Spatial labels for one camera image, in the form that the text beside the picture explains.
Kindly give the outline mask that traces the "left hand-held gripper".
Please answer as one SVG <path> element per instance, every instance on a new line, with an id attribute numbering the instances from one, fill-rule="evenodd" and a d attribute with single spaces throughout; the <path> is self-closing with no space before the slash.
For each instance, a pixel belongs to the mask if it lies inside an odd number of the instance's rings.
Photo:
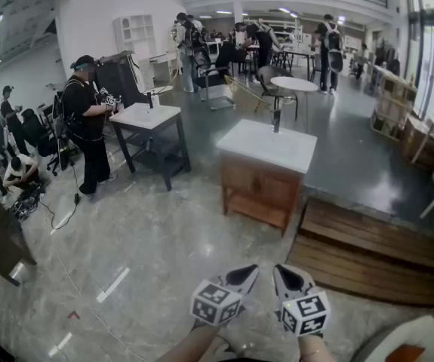
<path id="1" fill-rule="evenodd" d="M 257 264 L 227 269 L 223 274 L 204 279 L 192 294 L 189 313 L 213 327 L 228 324 L 243 307 L 259 275 Z"/>

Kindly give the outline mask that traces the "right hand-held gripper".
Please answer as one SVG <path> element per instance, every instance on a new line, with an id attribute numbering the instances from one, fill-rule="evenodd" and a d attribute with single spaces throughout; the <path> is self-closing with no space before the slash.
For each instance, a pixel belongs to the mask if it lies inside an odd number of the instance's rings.
<path id="1" fill-rule="evenodd" d="M 289 265 L 273 269 L 275 293 L 281 306 L 279 320 L 296 337 L 322 333 L 328 324 L 331 307 L 325 291 L 313 289 L 313 279 L 306 271 Z"/>

